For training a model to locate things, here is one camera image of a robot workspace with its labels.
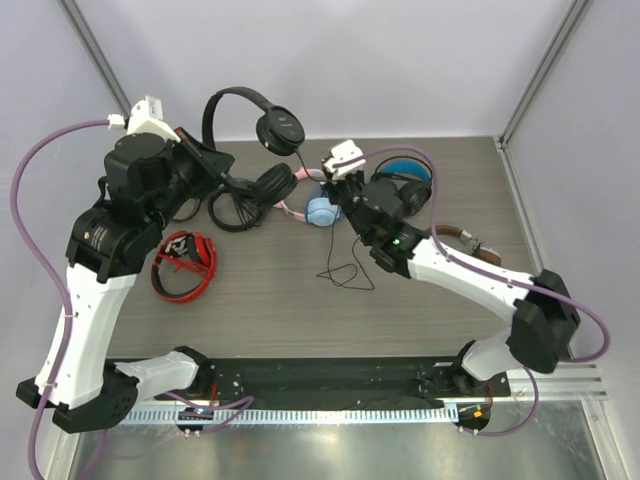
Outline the black wired on-ear headphones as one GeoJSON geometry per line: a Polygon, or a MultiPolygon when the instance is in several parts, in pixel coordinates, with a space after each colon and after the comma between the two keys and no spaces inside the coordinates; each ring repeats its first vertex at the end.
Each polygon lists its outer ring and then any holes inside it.
{"type": "MultiPolygon", "coordinates": [[[[305,132],[297,117],[286,108],[273,104],[259,92],[240,86],[222,89],[208,100],[201,124],[202,139],[206,146],[216,147],[213,133],[214,114],[218,103],[225,95],[240,96],[262,111],[256,123],[256,135],[268,151],[281,157],[301,155],[299,147],[305,140],[305,132]]],[[[266,180],[273,186],[272,205],[281,200],[285,201],[299,183],[294,171],[285,163],[272,167],[257,180],[266,180]]]]}

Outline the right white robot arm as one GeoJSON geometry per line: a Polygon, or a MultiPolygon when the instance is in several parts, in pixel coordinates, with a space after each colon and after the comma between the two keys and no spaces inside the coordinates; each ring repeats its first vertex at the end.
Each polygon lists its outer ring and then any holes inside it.
{"type": "Polygon", "coordinates": [[[404,221],[400,198],[388,182],[349,174],[328,182],[326,191],[383,270],[445,288],[508,323],[458,353],[449,369],[458,393],[474,395],[495,375],[520,367],[550,374],[565,360],[580,318],[558,274],[510,271],[445,246],[432,232],[404,221]]]}

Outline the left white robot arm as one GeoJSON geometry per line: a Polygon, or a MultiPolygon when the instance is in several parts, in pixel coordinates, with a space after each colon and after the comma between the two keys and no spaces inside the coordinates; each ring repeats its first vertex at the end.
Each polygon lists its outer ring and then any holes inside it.
{"type": "Polygon", "coordinates": [[[198,400],[211,390],[211,361],[186,346],[136,362],[107,358],[120,310],[164,229],[188,200],[212,193],[234,162],[182,129],[176,134],[119,139],[104,160],[99,200],[72,228],[54,342],[40,373],[16,391],[30,407],[52,409],[67,433],[113,428],[137,402],[168,392],[198,400]]]}

